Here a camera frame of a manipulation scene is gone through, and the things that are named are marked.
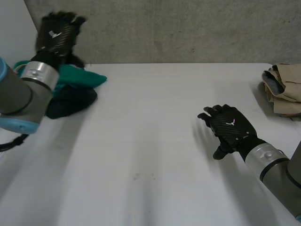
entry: robotic hand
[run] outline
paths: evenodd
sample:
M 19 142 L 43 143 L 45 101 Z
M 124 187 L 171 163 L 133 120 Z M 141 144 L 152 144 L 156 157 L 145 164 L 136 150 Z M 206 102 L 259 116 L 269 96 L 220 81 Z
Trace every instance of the robotic hand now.
M 239 152 L 246 165 L 301 222 L 301 142 L 289 160 L 282 151 L 259 139 L 237 108 L 216 105 L 204 110 L 211 116 L 201 113 L 198 118 L 205 121 L 221 142 L 213 158 L 221 160 L 229 153 Z
M 42 19 L 36 40 L 37 54 L 19 78 L 0 58 L 0 127 L 32 134 L 45 115 L 64 63 L 78 63 L 72 54 L 85 18 L 74 13 L 50 13 Z
M 216 105 L 212 108 L 205 107 L 204 110 L 211 117 L 206 113 L 201 113 L 198 118 L 205 121 L 206 126 L 212 129 L 221 142 L 221 145 L 213 154 L 214 159 L 220 160 L 228 153 L 239 151 L 239 145 L 247 137 L 260 140 L 257 139 L 256 131 L 248 119 L 235 107 Z

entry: table surface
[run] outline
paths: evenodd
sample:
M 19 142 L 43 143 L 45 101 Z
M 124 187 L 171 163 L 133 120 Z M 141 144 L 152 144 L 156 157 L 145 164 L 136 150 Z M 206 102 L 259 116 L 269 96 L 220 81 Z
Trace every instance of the table surface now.
M 292 156 L 301 126 L 258 84 L 268 64 L 89 65 L 108 81 L 87 111 L 52 121 L 0 162 L 1 226 L 297 226 L 197 115 L 229 104 Z M 13 136 L 3 130 L 1 142 Z

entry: teal cloth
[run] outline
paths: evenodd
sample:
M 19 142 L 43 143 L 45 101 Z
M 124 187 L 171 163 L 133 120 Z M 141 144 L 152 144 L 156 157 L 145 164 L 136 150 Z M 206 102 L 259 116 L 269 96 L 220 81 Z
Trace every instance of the teal cloth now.
M 15 63 L 14 69 L 28 62 L 29 61 L 19 61 Z M 25 67 L 22 67 L 18 70 L 19 76 L 22 75 L 24 68 Z M 53 91 L 54 96 L 57 96 L 65 85 L 70 85 L 74 88 L 96 88 L 107 81 L 107 77 L 103 75 L 88 72 L 72 65 L 62 65 L 59 73 L 60 77 Z

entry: gray wall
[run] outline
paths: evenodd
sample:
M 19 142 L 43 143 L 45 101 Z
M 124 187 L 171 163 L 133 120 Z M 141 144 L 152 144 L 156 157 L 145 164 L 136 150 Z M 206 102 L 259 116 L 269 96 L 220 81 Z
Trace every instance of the gray wall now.
M 301 0 L 25 0 L 36 26 L 52 10 L 88 21 L 87 63 L 289 62 L 301 58 Z

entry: clothing pile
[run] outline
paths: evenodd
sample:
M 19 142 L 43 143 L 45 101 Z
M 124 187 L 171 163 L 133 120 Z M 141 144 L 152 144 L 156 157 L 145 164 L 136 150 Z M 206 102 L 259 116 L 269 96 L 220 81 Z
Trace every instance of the clothing pile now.
M 274 113 L 286 117 L 301 115 L 301 64 L 276 64 L 264 71 L 262 80 Z

